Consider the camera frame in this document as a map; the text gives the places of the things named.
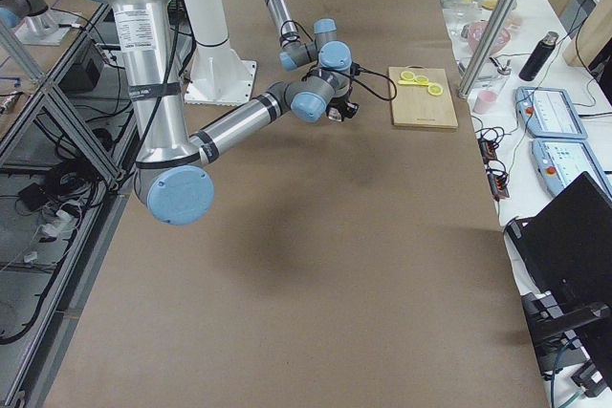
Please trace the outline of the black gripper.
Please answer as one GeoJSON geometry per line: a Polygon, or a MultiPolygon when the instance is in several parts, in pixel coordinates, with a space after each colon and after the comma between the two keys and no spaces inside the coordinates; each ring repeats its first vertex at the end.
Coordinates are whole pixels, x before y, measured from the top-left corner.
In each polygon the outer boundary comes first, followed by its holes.
{"type": "Polygon", "coordinates": [[[334,97],[328,104],[328,111],[336,108],[344,115],[344,119],[352,118],[359,110],[359,105],[350,101],[350,94],[346,93],[342,97],[334,97]]]}

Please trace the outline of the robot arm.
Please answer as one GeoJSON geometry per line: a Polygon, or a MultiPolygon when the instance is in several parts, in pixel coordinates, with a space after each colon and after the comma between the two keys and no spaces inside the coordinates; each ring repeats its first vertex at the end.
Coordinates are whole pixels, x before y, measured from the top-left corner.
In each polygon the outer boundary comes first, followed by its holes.
{"type": "Polygon", "coordinates": [[[292,18],[287,1],[264,1],[278,34],[279,60],[283,69],[292,71],[314,62],[325,69],[344,71],[350,68],[351,51],[338,40],[337,25],[333,19],[319,19],[314,24],[314,34],[305,42],[300,37],[299,23],[292,18]]]}
{"type": "Polygon", "coordinates": [[[295,82],[251,94],[255,65],[230,46],[221,0],[94,0],[112,8],[140,142],[134,189],[159,221],[187,225],[214,196],[206,166],[286,113],[351,118],[353,60],[330,18],[302,42],[286,0],[264,0],[295,82]]]}

